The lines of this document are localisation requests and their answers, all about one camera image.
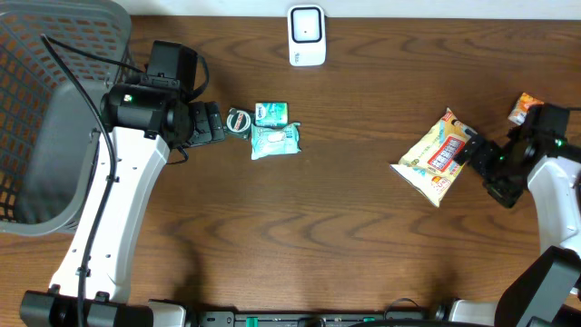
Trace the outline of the large beige snack bag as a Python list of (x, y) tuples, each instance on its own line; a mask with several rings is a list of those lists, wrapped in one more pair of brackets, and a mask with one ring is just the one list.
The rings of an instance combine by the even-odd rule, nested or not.
[(456, 163), (471, 136), (477, 132), (459, 121), (448, 107), (444, 115), (390, 168), (439, 207), (463, 164)]

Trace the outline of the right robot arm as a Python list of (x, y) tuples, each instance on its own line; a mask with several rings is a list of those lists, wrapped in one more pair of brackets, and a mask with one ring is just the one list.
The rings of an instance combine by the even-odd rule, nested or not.
[(456, 300), (447, 322), (478, 326), (577, 326), (580, 311), (566, 298), (580, 294), (580, 149), (566, 139), (571, 109), (532, 106), (499, 146), (472, 132), (456, 155), (483, 178), (487, 193), (506, 208), (524, 192), (537, 213), (540, 256), (497, 302)]

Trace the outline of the teal white tissue pack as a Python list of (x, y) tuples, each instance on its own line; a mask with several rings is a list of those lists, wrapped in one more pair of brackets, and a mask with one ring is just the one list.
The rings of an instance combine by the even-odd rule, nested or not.
[(284, 127), (289, 122), (288, 104), (262, 102), (255, 104), (255, 124), (259, 127)]

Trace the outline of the dark green round-label pack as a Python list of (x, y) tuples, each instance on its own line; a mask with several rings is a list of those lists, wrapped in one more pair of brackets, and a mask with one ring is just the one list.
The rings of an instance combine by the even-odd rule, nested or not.
[(254, 113), (232, 107), (224, 125), (225, 133), (242, 140), (249, 140), (253, 124)]

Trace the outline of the mint green wipes pack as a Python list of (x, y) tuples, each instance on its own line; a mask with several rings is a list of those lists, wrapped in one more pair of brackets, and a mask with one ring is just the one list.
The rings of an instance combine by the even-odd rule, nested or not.
[(251, 127), (251, 159), (258, 160), (271, 155), (297, 154), (300, 152), (300, 123), (288, 124), (280, 129)]

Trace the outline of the orange tissue pack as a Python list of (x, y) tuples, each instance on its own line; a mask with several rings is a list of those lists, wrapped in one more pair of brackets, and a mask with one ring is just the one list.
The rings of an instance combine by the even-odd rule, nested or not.
[(508, 115), (507, 119), (516, 125), (521, 125), (525, 122), (529, 109), (535, 105), (541, 105), (544, 102), (536, 99), (534, 96), (523, 93), (520, 95), (513, 106), (512, 111)]

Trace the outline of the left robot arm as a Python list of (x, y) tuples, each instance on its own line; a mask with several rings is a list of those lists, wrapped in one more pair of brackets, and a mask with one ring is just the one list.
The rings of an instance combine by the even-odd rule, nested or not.
[(185, 305), (131, 305), (135, 246), (153, 187), (172, 150), (220, 142), (218, 106), (197, 84), (205, 59), (186, 45), (155, 41), (143, 70), (88, 104), (99, 136), (80, 223), (45, 292), (26, 292), (27, 326), (190, 326)]

